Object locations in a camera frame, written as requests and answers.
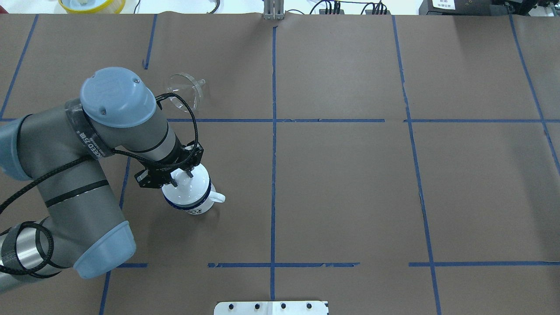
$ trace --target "light blue cap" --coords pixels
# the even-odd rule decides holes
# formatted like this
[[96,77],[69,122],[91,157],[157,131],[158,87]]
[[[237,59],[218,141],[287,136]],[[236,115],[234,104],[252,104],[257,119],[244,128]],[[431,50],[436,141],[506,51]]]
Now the light blue cap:
[[134,236],[128,221],[124,221],[86,250],[74,264],[74,269],[83,279],[90,279],[117,268],[135,252]]
[[21,167],[17,154],[17,137],[25,117],[0,127],[0,168],[17,180],[32,180]]
[[130,128],[152,117],[156,99],[136,73],[120,67],[97,70],[80,91],[86,114],[109,127]]

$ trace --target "clear glass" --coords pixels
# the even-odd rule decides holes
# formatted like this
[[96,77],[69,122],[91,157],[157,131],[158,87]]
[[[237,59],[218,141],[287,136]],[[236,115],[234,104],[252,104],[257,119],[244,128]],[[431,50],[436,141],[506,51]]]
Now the clear glass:
[[[190,108],[196,110],[204,103],[205,79],[196,80],[188,73],[177,73],[170,76],[166,82],[167,92],[173,92],[181,96]],[[185,106],[177,98],[169,98],[171,102],[180,110],[188,112]]]

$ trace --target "mug handle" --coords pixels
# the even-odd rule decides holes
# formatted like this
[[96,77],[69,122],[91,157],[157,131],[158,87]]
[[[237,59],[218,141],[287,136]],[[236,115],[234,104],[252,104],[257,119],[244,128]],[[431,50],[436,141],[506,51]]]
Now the mug handle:
[[226,201],[226,196],[217,193],[215,191],[210,191],[210,195],[208,195],[208,198],[210,198],[210,200],[212,200],[213,202],[218,202],[218,203],[223,203]]

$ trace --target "yellow container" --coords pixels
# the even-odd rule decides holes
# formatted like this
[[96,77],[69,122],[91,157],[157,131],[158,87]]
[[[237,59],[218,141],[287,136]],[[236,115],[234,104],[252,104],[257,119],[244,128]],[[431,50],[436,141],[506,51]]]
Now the yellow container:
[[88,0],[81,4],[78,0],[58,0],[58,3],[70,14],[83,13],[120,13],[126,0]]

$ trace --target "gray robot arm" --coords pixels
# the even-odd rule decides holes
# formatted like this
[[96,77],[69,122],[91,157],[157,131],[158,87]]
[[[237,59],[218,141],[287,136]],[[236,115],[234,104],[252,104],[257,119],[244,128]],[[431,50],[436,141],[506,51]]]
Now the gray robot arm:
[[[146,170],[137,174],[141,186],[159,188],[176,185],[170,173],[177,167],[156,169],[149,161],[174,165],[187,155],[196,156],[194,163],[182,168],[190,171],[202,155],[198,141],[190,148],[181,144],[156,103],[135,73],[105,68],[86,80],[79,99],[0,128],[0,165],[16,179],[37,179],[82,156],[93,157],[38,185],[49,212],[39,224],[54,240],[52,257],[33,274],[0,273],[0,292],[68,267],[89,279],[134,254],[132,232],[97,159],[123,146],[143,158]],[[30,269],[45,260],[47,249],[44,233],[16,225],[0,236],[0,265]]]

